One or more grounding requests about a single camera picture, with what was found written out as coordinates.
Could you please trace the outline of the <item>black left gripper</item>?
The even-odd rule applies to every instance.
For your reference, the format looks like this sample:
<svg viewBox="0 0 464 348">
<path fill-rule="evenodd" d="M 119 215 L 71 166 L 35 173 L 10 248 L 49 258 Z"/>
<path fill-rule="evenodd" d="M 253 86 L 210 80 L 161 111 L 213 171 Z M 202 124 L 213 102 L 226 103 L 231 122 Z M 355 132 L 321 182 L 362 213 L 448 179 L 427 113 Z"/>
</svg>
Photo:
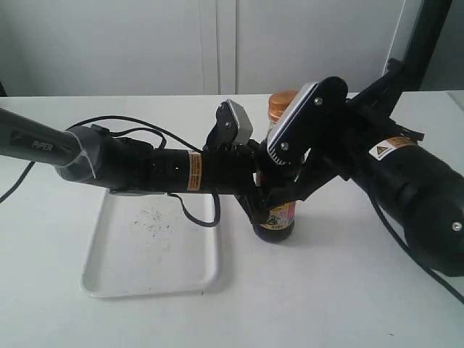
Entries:
<svg viewBox="0 0 464 348">
<path fill-rule="evenodd" d="M 257 187 L 256 141 L 245 145 L 205 145 L 202 149 L 202 177 L 199 191 L 203 194 L 232 195 L 250 218 L 263 218 L 265 207 L 277 207 L 299 200 L 302 187 L 296 183 L 284 186 Z"/>
</svg>

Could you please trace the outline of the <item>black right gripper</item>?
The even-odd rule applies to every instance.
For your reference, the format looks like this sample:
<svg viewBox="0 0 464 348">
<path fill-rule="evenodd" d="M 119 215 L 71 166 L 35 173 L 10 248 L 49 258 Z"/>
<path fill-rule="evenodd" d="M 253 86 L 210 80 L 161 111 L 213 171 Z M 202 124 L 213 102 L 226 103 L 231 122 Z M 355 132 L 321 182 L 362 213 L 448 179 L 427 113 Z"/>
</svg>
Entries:
<svg viewBox="0 0 464 348">
<path fill-rule="evenodd" d="M 352 179 L 375 199 L 395 198 L 392 168 L 377 160 L 377 148 L 392 149 L 388 138 L 395 136 L 395 122 L 375 110 L 352 105 L 352 100 L 328 118 L 320 138 L 309 150 L 298 179 L 302 187 L 299 199 L 336 176 Z"/>
</svg>

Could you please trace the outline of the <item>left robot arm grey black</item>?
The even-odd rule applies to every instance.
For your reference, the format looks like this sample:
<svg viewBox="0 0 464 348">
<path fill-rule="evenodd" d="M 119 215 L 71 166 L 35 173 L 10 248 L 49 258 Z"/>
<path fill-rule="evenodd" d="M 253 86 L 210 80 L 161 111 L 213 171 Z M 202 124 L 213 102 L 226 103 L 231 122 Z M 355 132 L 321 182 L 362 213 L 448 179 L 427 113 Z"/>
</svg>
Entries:
<svg viewBox="0 0 464 348">
<path fill-rule="evenodd" d="M 9 110 L 1 111 L 1 154 L 52 165 L 66 181 L 100 186 L 116 195 L 221 194 L 235 196 L 251 219 L 276 205 L 302 164 L 277 166 L 251 137 L 244 109 L 223 102 L 206 144 L 168 149 L 112 132 L 97 118 L 60 131 Z"/>
</svg>

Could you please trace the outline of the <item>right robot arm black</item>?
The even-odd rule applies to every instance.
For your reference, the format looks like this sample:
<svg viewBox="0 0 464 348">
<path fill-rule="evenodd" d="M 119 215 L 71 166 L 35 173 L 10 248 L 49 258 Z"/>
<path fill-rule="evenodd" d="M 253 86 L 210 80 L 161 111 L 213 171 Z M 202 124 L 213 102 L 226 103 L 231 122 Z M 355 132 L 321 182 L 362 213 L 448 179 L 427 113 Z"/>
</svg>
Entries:
<svg viewBox="0 0 464 348">
<path fill-rule="evenodd" d="M 294 184 L 304 200 L 335 177 L 354 181 L 378 213 L 404 231 L 406 250 L 424 270 L 463 274 L 463 177 L 421 146 L 424 135 L 398 125 L 392 112 L 402 93 L 419 87 L 450 10 L 424 1 L 401 59 L 355 97 L 340 78 L 317 85 L 299 108 L 297 140 L 309 151 Z"/>
</svg>

